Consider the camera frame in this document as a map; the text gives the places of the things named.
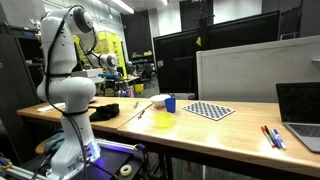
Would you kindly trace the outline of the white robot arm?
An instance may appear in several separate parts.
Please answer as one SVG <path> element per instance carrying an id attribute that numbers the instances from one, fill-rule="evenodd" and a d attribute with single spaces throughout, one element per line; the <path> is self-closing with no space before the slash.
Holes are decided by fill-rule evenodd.
<path id="1" fill-rule="evenodd" d="M 100 147 L 88 115 L 96 87 L 89 78 L 71 75 L 77 64 L 73 37 L 79 37 L 84 53 L 93 64 L 107 57 L 92 53 L 96 43 L 93 22 L 80 5 L 47 13 L 41 20 L 40 32 L 45 70 L 37 94 L 50 104 L 65 104 L 61 112 L 64 141 L 52 157 L 46 176 L 52 180 L 68 180 L 85 172 L 89 161 L 100 158 Z"/>

